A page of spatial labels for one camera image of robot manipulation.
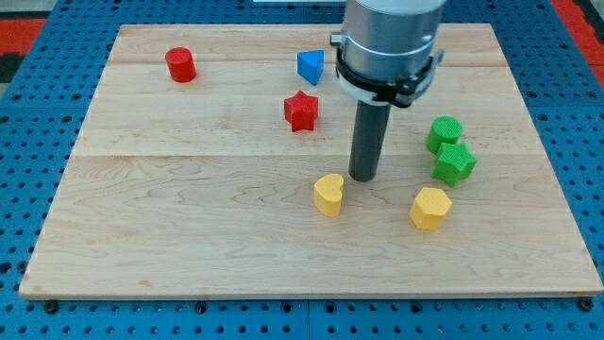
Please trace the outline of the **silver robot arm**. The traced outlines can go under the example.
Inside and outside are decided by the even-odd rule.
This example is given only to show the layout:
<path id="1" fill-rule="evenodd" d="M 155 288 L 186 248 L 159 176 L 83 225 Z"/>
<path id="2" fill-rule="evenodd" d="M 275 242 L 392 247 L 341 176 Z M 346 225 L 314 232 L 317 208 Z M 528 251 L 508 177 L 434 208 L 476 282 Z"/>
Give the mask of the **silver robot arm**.
<path id="1" fill-rule="evenodd" d="M 428 89 L 444 50 L 434 52 L 445 0 L 348 0 L 331 34 L 341 87 L 373 106 L 409 107 Z"/>

